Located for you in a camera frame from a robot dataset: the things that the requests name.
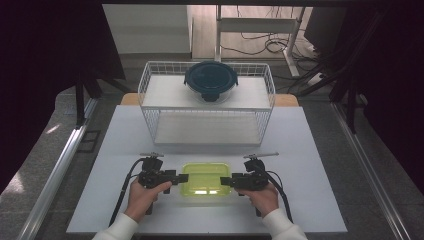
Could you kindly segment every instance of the black curtain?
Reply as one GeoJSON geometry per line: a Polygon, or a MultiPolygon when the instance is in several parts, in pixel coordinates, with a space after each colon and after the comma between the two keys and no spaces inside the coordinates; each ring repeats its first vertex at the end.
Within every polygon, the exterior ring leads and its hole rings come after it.
{"type": "Polygon", "coordinates": [[[424,193],[424,14],[418,1],[394,1],[355,73],[364,113],[424,193]]]}
{"type": "Polygon", "coordinates": [[[125,79],[102,5],[0,3],[0,190],[25,161],[55,108],[79,78],[125,79]]]}

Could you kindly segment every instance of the wire basket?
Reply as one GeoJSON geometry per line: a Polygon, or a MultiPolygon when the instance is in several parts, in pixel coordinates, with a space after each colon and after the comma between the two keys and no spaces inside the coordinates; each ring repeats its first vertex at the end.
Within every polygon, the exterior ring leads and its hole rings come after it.
{"type": "Polygon", "coordinates": [[[184,85],[198,62],[147,62],[138,99],[155,144],[259,146],[275,101],[267,64],[225,63],[239,85],[225,102],[204,104],[184,85]]]}

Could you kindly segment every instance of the human hand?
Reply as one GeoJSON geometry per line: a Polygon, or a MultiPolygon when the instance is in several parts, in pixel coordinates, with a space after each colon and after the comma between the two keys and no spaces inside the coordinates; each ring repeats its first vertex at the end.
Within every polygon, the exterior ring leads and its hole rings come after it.
{"type": "Polygon", "coordinates": [[[248,196],[252,205],[261,212],[262,218],[278,208],[278,192],[272,183],[268,183],[268,185],[260,191],[249,191],[245,189],[234,190],[248,196]]]}
{"type": "Polygon", "coordinates": [[[138,177],[131,183],[128,206],[124,214],[136,222],[143,219],[146,211],[153,202],[158,200],[158,194],[170,188],[171,182],[159,184],[155,188],[147,189],[138,183],[138,177]]]}

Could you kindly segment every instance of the white tabletop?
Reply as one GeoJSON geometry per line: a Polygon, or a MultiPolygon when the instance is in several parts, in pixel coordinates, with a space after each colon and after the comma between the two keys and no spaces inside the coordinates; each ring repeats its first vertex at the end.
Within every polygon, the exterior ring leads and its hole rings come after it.
{"type": "MultiPolygon", "coordinates": [[[[117,106],[67,232],[93,233],[108,227],[124,178],[141,152],[164,154],[160,158],[164,161],[162,169],[180,173],[187,162],[225,162],[231,172],[245,172],[246,159],[242,156],[276,151],[279,156],[262,160],[267,170],[281,177],[294,222],[305,232],[347,231],[301,107],[274,108],[260,147],[188,147],[155,146],[140,107],[117,106]]],[[[121,211],[126,207],[127,195],[121,211]]],[[[284,208],[281,199],[280,207],[284,208]]],[[[145,217],[138,232],[268,233],[247,197],[239,197],[234,191],[225,197],[183,197],[179,186],[173,186],[169,195],[159,195],[153,214],[145,217]]]]}

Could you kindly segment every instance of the white wall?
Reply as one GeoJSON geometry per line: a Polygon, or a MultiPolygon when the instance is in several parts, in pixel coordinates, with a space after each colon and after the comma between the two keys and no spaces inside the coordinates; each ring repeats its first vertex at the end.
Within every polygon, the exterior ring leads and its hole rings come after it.
{"type": "Polygon", "coordinates": [[[103,4],[118,53],[190,53],[191,11],[184,5],[103,4]]]}

